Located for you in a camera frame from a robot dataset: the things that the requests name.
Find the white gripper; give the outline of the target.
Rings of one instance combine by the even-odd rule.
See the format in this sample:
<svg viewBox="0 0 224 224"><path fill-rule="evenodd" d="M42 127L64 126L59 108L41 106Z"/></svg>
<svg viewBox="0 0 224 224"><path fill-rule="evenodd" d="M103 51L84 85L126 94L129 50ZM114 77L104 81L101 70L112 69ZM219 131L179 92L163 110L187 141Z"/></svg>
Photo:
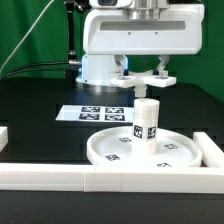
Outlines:
<svg viewBox="0 0 224 224"><path fill-rule="evenodd" d="M154 75L166 77L168 55L196 54L202 46L203 4L171 4L154 19L129 19L128 9L95 8L86 17L83 49L89 55L115 55L120 76L127 76L124 55L160 55Z"/></svg>

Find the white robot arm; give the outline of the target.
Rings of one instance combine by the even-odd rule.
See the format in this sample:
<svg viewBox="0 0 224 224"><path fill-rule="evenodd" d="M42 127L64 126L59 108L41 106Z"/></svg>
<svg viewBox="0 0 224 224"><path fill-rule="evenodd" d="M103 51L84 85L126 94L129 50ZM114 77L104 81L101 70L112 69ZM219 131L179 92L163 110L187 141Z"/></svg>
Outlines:
<svg viewBox="0 0 224 224"><path fill-rule="evenodd" d="M169 78L171 55L196 54L202 46L205 6L197 0L89 0L79 82L109 86L131 76L130 55L153 55L158 67L146 75Z"/></svg>

